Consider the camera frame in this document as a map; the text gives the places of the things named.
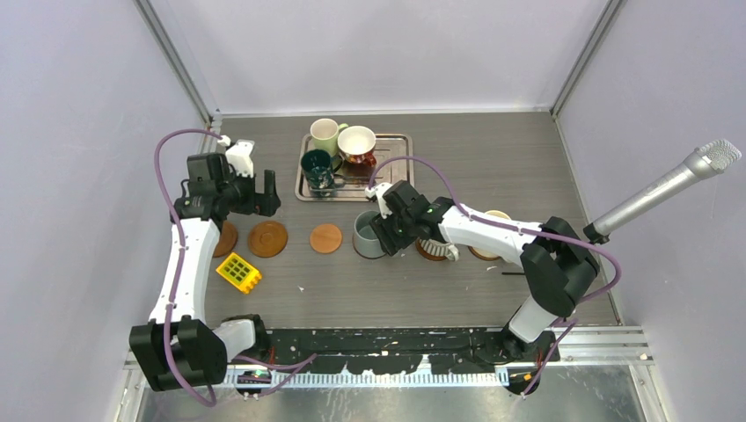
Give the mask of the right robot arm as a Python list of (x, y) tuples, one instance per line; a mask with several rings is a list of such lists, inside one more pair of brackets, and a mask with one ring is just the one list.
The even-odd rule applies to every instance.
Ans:
[(530, 295), (484, 352), (494, 363), (526, 360), (545, 329), (573, 314), (599, 273), (591, 252), (559, 217), (511, 221), (451, 198), (429, 201), (405, 180), (368, 187), (365, 196), (379, 207), (370, 227), (390, 256), (417, 240), (435, 240), (488, 251), (523, 270)]

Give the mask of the light green mug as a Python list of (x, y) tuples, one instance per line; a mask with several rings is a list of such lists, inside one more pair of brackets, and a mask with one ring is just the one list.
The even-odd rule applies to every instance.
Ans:
[(331, 156), (339, 154), (338, 137), (348, 127), (347, 123), (323, 118), (314, 121), (310, 126), (310, 135), (316, 149), (322, 149)]

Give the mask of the dark green mug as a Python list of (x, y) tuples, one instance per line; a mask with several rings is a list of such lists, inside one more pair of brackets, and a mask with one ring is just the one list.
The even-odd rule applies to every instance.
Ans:
[(337, 186), (335, 178), (342, 167), (342, 160), (323, 149), (312, 149), (301, 157), (300, 166), (311, 190), (333, 190)]

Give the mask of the plain light wooden coaster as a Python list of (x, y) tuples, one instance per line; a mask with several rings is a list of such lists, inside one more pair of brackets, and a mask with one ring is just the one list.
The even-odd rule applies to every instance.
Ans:
[(314, 251), (330, 254), (337, 251), (342, 245), (343, 234), (335, 224), (324, 223), (311, 231), (309, 242)]

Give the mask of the yellow toy block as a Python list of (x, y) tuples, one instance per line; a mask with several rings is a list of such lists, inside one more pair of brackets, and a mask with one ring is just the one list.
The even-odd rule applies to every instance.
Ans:
[(231, 252), (216, 272), (244, 295), (250, 294), (263, 278), (257, 268), (236, 252)]

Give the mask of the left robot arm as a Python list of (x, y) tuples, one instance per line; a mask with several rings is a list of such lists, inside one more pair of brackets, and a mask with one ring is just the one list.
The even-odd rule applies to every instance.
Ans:
[(205, 323), (208, 272), (223, 225), (231, 213), (272, 216), (281, 201), (274, 172), (264, 172), (264, 190), (256, 189), (248, 153), (189, 156), (182, 194), (169, 200), (172, 246), (164, 285), (144, 325), (133, 327), (129, 346), (155, 391), (216, 385), (239, 355), (261, 363), (270, 340), (261, 318), (234, 316), (216, 329)]

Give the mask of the grooved wooden coaster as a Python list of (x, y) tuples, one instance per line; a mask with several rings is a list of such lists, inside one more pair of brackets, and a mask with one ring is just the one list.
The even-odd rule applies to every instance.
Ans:
[(476, 258), (485, 260), (485, 261), (494, 261), (497, 259), (500, 259), (501, 257), (495, 253), (492, 253), (490, 251), (484, 251), (479, 248), (475, 248), (472, 246), (468, 247), (469, 251), (472, 255), (474, 255)]
[(271, 258), (281, 253), (289, 240), (283, 224), (265, 221), (256, 224), (248, 235), (249, 251), (259, 258)]
[(223, 223), (218, 243), (215, 247), (213, 257), (220, 258), (229, 255), (238, 242), (238, 229), (229, 221)]
[(432, 244), (429, 240), (418, 239), (415, 242), (415, 247), (419, 254), (427, 260), (444, 261), (448, 259), (448, 249), (443, 249), (442, 245), (437, 242)]

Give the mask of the grey ribbed mug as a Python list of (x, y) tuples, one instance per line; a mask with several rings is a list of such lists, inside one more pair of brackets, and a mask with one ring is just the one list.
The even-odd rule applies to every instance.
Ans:
[(431, 261), (457, 261), (460, 252), (453, 243), (441, 243), (435, 239), (419, 239), (416, 243), (420, 255)]

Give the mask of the red white mug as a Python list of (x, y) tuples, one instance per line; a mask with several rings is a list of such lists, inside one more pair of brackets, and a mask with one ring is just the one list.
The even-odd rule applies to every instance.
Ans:
[(377, 166), (374, 155), (377, 136), (368, 127), (351, 126), (344, 128), (338, 136), (337, 143), (340, 154), (346, 163), (369, 167)]

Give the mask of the silver microphone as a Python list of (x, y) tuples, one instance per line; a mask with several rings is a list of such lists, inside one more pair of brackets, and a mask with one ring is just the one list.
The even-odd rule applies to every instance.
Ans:
[(697, 147), (682, 163), (588, 224), (583, 233), (592, 244), (605, 244), (610, 234), (700, 181), (722, 174), (742, 158), (725, 139)]

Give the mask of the silver metal tray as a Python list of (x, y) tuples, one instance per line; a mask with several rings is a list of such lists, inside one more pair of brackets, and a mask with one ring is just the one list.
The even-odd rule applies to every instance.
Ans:
[[(378, 164), (396, 156), (410, 156), (413, 153), (412, 139), (403, 134), (377, 134), (374, 156)], [(333, 186), (326, 189), (312, 189), (304, 176), (301, 165), (297, 167), (295, 196), (301, 201), (366, 202), (365, 188), (374, 172), (372, 167), (351, 164), (340, 155), (333, 156)], [(414, 186), (413, 163), (401, 160), (387, 164), (376, 174), (376, 183), (394, 184), (404, 179)]]

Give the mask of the cream mug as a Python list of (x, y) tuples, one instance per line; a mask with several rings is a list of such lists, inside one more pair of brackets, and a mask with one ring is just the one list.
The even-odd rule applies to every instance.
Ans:
[(498, 217), (498, 218), (502, 218), (502, 219), (505, 219), (505, 220), (510, 220), (511, 219), (511, 217), (508, 214), (506, 214), (506, 213), (504, 213), (504, 212), (502, 212), (500, 210), (488, 210), (488, 211), (486, 211), (486, 214), (487, 215), (491, 215), (491, 216), (495, 216), (495, 217)]

